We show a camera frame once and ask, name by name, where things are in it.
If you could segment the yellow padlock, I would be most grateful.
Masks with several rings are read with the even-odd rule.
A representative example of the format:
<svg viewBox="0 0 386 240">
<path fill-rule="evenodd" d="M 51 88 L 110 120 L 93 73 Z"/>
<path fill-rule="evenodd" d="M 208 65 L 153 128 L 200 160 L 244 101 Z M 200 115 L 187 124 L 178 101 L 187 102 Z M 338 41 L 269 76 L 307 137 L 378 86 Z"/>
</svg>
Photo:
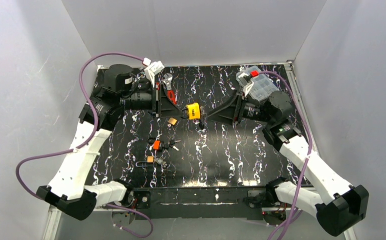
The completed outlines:
<svg viewBox="0 0 386 240">
<path fill-rule="evenodd" d="M 184 120 L 192 121 L 193 123 L 198 125 L 198 128 L 200 130 L 204 130 L 205 125 L 202 122 L 202 113 L 201 108 L 197 102 L 187 104 L 182 110 L 182 116 L 181 118 Z"/>
</svg>

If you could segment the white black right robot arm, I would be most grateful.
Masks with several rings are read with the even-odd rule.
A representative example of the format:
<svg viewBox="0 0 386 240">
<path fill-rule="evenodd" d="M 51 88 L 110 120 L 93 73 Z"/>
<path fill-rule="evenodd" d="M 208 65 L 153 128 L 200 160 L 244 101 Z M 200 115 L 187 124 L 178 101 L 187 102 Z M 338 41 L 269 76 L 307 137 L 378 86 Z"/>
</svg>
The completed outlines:
<svg viewBox="0 0 386 240">
<path fill-rule="evenodd" d="M 207 120 L 231 126 L 242 119 L 266 123 L 262 130 L 266 141 L 290 160 L 311 182 L 309 191 L 279 177 L 266 184 L 266 193 L 274 202 L 288 203 L 313 217 L 328 234 L 336 237 L 365 219 L 369 192 L 363 185 L 354 186 L 338 175 L 313 150 L 289 115 L 294 110 L 287 93 L 272 92 L 255 105 L 235 91 L 230 98 L 207 114 Z"/>
</svg>

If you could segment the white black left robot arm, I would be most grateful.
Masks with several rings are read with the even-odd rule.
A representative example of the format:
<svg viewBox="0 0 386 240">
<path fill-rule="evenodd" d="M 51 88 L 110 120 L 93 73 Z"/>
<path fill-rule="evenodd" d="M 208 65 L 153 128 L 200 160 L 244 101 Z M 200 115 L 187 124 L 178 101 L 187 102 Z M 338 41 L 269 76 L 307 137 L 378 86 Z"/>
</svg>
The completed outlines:
<svg viewBox="0 0 386 240">
<path fill-rule="evenodd" d="M 124 205 L 133 200 L 133 187 L 121 179 L 99 185 L 86 185 L 87 175 L 104 142 L 110 137 L 126 110 L 144 110 L 155 118 L 179 117 L 182 111 L 171 92 L 173 76 L 166 73 L 160 81 L 150 80 L 150 71 L 139 78 L 125 64 L 99 68 L 94 90 L 80 115 L 76 133 L 59 170 L 37 195 L 63 213 L 86 219 L 95 208 L 113 202 Z"/>
</svg>

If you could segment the small brass padlock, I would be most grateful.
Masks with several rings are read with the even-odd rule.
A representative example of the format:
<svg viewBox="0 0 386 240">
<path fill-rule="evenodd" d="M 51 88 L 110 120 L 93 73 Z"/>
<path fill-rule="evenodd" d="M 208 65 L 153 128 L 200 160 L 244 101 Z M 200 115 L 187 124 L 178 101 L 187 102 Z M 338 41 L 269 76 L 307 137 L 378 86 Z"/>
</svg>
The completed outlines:
<svg viewBox="0 0 386 240">
<path fill-rule="evenodd" d="M 176 118 L 169 118 L 168 121 L 167 121 L 167 125 L 168 127 L 171 127 L 171 126 L 176 126 L 178 123 L 178 120 Z"/>
</svg>

